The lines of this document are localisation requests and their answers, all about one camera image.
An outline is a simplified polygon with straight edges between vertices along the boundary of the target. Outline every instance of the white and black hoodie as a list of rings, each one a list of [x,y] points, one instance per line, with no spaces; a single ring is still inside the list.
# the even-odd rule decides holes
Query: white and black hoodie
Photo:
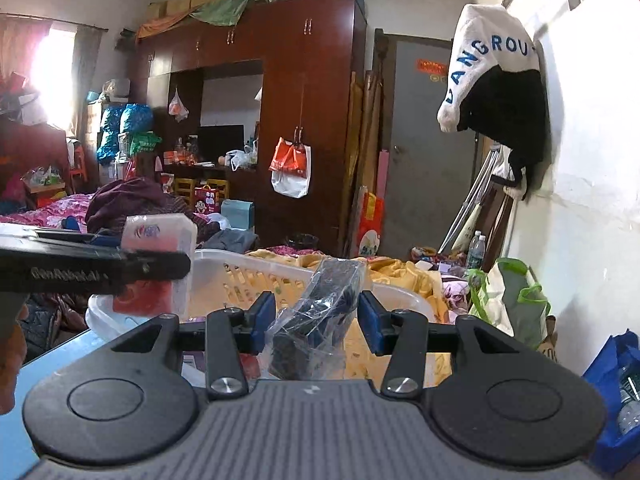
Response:
[[[443,132],[471,128],[511,148],[517,186],[526,168],[543,158],[546,136],[545,93],[540,62],[520,21],[503,6],[464,7],[449,64],[449,87],[438,111]]]

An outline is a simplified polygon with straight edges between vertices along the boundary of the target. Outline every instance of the light blue table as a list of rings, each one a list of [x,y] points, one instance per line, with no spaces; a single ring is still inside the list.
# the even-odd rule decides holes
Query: light blue table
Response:
[[[16,480],[38,461],[22,424],[22,404],[41,379],[100,348],[104,341],[88,330],[26,365],[18,376],[15,408],[0,416],[0,480]]]

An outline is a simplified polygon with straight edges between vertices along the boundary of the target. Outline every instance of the barcode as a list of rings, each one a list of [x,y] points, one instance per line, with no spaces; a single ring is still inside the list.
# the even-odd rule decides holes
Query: barcode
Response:
[[[196,358],[192,355],[183,355],[182,362],[192,368],[196,368]]]

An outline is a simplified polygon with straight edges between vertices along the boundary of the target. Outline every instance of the curtain rod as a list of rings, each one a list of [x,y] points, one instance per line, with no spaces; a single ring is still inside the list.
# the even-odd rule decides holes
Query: curtain rod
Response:
[[[70,22],[68,20],[56,20],[54,18],[43,18],[42,16],[31,16],[29,14],[15,14],[13,12],[0,12],[0,16],[8,16],[9,18],[26,18],[28,20],[47,20],[58,23],[68,23],[69,25],[82,25],[83,27],[94,28],[103,32],[108,32],[108,28],[95,27],[94,25],[85,25],[84,23]]]

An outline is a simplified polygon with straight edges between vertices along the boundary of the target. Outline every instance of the wooden chair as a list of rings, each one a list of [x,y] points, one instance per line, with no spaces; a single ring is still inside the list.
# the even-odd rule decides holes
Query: wooden chair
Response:
[[[86,164],[84,163],[84,149],[82,146],[78,146],[74,150],[74,166],[69,171],[69,180],[71,181],[71,189],[73,193],[76,193],[76,184],[74,183],[74,177],[79,176],[82,178],[82,182],[85,184],[89,182],[89,178],[86,174]]]
[[[230,196],[230,187],[228,180],[218,180],[216,178],[208,178],[207,184],[211,189],[218,188],[218,193],[220,195],[220,202],[223,200],[228,200],[231,198]]]
[[[196,181],[193,180],[192,178],[176,178],[175,179],[176,195],[181,196],[192,210],[195,206],[195,189],[196,189]]]

